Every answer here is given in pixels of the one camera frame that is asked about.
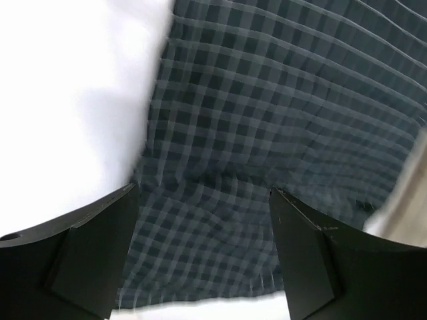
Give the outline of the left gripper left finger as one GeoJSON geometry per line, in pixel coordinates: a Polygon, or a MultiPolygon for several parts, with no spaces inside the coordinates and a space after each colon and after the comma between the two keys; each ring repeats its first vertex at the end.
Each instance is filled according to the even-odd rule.
{"type": "Polygon", "coordinates": [[[126,185],[1,237],[1,318],[109,319],[138,217],[126,185]]]}

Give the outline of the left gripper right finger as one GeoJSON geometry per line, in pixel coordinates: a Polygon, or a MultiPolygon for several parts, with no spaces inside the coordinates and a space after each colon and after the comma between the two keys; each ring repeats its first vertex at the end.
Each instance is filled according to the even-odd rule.
{"type": "Polygon", "coordinates": [[[382,239],[273,189],[270,213],[292,319],[426,318],[426,250],[382,239]]]}

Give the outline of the cream pillow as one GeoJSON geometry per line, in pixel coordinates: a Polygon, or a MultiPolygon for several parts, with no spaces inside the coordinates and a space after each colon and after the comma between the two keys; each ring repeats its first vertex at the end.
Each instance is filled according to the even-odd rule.
{"type": "Polygon", "coordinates": [[[426,129],[420,130],[395,187],[363,231],[406,245],[426,247],[426,129]]]}

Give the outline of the dark checked pillowcase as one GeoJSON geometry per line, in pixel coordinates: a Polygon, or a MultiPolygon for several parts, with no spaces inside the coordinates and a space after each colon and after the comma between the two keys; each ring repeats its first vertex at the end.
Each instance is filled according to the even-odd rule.
{"type": "Polygon", "coordinates": [[[281,291],[271,189],[361,228],[425,124],[425,1],[176,1],[117,306],[281,291]]]}

